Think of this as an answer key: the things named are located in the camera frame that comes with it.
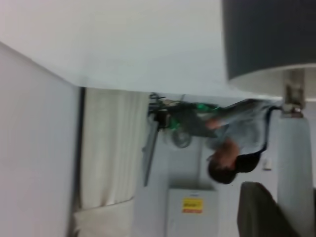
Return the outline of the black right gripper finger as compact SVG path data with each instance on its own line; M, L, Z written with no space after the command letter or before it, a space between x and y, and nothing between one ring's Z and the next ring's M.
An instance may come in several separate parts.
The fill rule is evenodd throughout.
M290 182L278 187L277 200L258 182L240 186L237 213L241 237L301 237L304 235L304 188Z

